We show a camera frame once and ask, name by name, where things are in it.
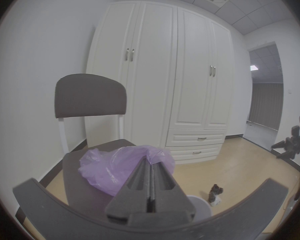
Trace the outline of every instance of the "trash can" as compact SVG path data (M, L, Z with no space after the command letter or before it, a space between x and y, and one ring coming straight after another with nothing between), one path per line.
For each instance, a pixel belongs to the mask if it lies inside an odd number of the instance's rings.
M190 194L187 195L187 197L196 209L196 213L192 222L199 222L201 220L212 217L211 206L206 200Z

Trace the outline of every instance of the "gray curtain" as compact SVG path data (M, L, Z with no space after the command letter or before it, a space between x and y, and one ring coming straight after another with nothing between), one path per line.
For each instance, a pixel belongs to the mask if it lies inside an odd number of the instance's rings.
M249 121L278 130L283 102L282 83L254 83Z

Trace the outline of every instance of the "door handle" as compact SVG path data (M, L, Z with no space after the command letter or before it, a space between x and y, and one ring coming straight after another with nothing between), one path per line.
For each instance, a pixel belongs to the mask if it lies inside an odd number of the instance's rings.
M133 61L133 54L134 54L134 49L132 49L132 51L131 51L131 58L130 58L130 61Z
M127 60L128 60L128 53L129 53L129 48L126 50L125 61L127 61Z

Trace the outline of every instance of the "white drawer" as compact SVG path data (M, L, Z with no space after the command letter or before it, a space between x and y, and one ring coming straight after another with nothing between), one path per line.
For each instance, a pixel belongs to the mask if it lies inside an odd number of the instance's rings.
M170 150L176 164L196 163L212 160L217 157L222 144L192 146L192 147L166 147Z
M167 147L201 146L220 144L225 141L227 130L169 129Z

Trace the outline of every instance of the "plastic bag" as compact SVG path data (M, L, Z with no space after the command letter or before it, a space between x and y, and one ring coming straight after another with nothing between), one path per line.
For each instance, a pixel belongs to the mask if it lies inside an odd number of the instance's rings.
M80 159L79 172L89 184L115 196L144 156L151 165L163 162L173 173L175 162L170 151L148 145L124 146L111 152L88 150Z

